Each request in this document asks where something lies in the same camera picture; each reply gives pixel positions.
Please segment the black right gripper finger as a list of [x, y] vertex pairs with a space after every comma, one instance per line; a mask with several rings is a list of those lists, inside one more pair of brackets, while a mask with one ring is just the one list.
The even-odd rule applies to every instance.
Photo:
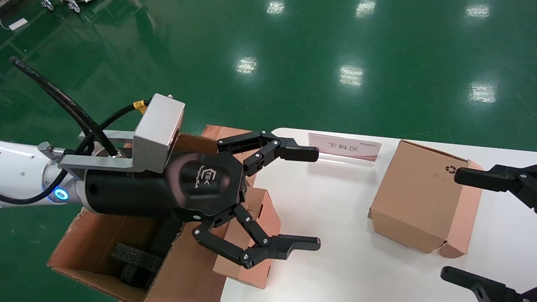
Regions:
[[488, 171], [462, 167], [455, 172], [454, 181], [483, 190], [510, 192], [537, 211], [537, 165], [523, 168], [495, 165]]
[[472, 291], [479, 302], [535, 302], [537, 300], [536, 287], [520, 294], [503, 283], [452, 266], [443, 267], [441, 279]]

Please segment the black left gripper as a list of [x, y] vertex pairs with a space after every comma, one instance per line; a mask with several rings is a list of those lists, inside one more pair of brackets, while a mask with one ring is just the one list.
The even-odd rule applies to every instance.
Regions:
[[[219, 220], [231, 214], [247, 231], [254, 245], [241, 249], [210, 231], [204, 221], [192, 235], [199, 245], [234, 264], [251, 269], [267, 259], [287, 260], [297, 250], [317, 251], [318, 237], [279, 234], [269, 237], [240, 203], [244, 174], [257, 174], [277, 158], [316, 162], [320, 151], [300, 146], [292, 138], [266, 130], [217, 140], [218, 154], [173, 155], [163, 172], [88, 170], [85, 191], [87, 208], [99, 213], [145, 218], [172, 216], [183, 222]], [[234, 156], [255, 151], [240, 163]]]

